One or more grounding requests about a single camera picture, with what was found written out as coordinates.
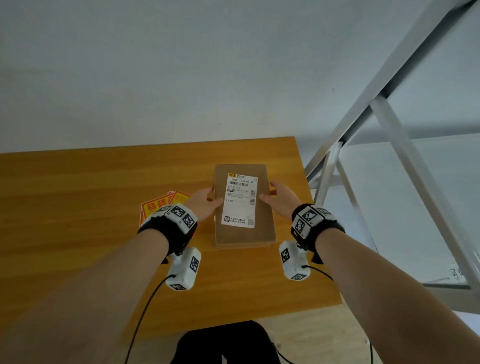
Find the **wooden table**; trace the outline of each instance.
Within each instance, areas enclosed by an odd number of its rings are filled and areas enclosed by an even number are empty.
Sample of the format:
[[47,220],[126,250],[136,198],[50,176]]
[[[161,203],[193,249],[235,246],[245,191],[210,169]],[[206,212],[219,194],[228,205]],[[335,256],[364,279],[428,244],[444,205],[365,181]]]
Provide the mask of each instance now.
[[[169,190],[193,193],[212,185],[215,164],[266,163],[271,180],[312,200],[293,137],[0,154],[0,332],[66,279],[132,237],[140,203]],[[290,222],[274,214],[278,242]],[[195,286],[162,287],[139,337],[340,304],[321,274],[303,282],[283,275],[278,244],[216,250],[213,218],[191,245],[202,252]],[[138,305],[130,338],[162,265]]]

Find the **hand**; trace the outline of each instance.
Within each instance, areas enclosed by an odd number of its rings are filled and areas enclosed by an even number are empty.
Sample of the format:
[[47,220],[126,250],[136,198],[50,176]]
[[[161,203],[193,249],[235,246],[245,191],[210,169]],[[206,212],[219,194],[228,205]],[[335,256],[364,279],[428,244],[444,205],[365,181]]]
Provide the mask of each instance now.
[[293,211],[301,205],[301,201],[295,192],[282,182],[271,181],[270,184],[276,188],[276,190],[270,192],[271,195],[276,195],[276,197],[261,194],[260,199],[269,204],[276,213],[290,220]]
[[188,207],[198,219],[198,222],[205,220],[209,217],[217,207],[219,207],[223,198],[217,198],[215,200],[210,200],[207,198],[209,192],[213,191],[213,187],[204,188],[198,190],[192,194],[187,201],[183,204],[185,207]]

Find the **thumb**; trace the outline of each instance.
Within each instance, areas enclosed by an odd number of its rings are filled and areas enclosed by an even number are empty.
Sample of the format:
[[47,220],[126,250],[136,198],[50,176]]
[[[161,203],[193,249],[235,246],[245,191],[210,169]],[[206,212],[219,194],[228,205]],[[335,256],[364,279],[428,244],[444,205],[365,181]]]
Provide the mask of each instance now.
[[215,200],[213,200],[212,202],[210,202],[210,205],[213,206],[213,208],[217,208],[219,207],[221,204],[223,203],[223,198],[216,198]]
[[269,205],[271,206],[272,203],[274,203],[274,199],[275,199],[275,198],[272,197],[272,196],[270,196],[270,195],[268,195],[268,194],[261,194],[261,195],[260,195],[260,199],[261,199],[263,202],[265,202],[265,203],[267,203],[267,204],[269,204]]

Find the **floor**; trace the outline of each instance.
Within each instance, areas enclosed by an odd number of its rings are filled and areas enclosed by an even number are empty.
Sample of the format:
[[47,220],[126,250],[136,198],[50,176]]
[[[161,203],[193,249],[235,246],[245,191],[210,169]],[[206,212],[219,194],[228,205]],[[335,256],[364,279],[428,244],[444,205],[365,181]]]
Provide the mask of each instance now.
[[[258,322],[293,363],[370,363],[367,337],[346,305],[268,317]],[[129,364],[170,363],[182,334],[136,342]],[[125,353],[125,347],[116,347],[108,363],[123,363]],[[373,362],[381,363],[376,353]]]

